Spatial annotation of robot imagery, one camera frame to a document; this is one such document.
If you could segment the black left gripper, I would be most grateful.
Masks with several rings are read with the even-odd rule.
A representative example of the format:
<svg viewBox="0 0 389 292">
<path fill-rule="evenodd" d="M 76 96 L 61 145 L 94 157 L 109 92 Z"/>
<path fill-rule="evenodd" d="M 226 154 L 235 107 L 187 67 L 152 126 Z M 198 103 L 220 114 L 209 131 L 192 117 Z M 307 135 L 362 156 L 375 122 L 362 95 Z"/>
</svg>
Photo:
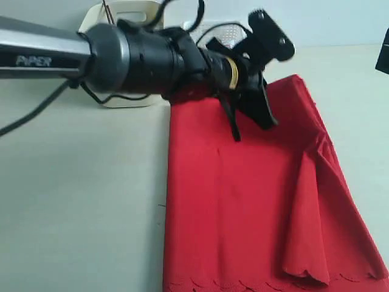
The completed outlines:
<svg viewBox="0 0 389 292">
<path fill-rule="evenodd" d="M 223 45 L 217 38 L 206 44 L 206 57 L 217 86 L 235 95 L 239 110 L 262 130 L 278 125 L 267 98 L 263 70 L 267 52 L 257 38 L 245 38 L 233 47 Z M 222 95 L 218 100 L 229 121 L 235 142 L 241 141 L 236 123 L 235 107 Z"/>
</svg>

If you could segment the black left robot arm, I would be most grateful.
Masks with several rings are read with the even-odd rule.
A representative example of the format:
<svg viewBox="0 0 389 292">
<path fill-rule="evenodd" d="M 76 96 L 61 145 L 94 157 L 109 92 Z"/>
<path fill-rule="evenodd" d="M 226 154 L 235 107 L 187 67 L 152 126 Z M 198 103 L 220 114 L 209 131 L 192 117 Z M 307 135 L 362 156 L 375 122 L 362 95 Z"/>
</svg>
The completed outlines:
<svg viewBox="0 0 389 292">
<path fill-rule="evenodd" d="M 3 127 L 6 135 L 30 122 L 65 89 L 83 88 L 93 99 L 105 93 L 159 94 L 172 104 L 187 85 L 208 85 L 240 140 L 235 113 L 260 128 L 277 124 L 266 93 L 263 68 L 212 40 L 198 47 L 178 27 L 148 30 L 121 19 L 100 23 L 86 32 L 67 32 L 18 19 L 1 18 L 1 78 L 61 78 L 63 83 L 32 112 Z"/>
</svg>

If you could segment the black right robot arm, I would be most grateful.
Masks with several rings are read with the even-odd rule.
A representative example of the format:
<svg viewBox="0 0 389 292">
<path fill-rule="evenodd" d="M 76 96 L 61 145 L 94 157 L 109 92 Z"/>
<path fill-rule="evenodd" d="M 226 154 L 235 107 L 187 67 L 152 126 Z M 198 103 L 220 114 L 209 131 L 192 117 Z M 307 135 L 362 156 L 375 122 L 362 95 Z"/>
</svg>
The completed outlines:
<svg viewBox="0 0 389 292">
<path fill-rule="evenodd" d="M 387 75 L 389 74 L 389 29 L 387 29 L 385 34 L 375 69 Z"/>
</svg>

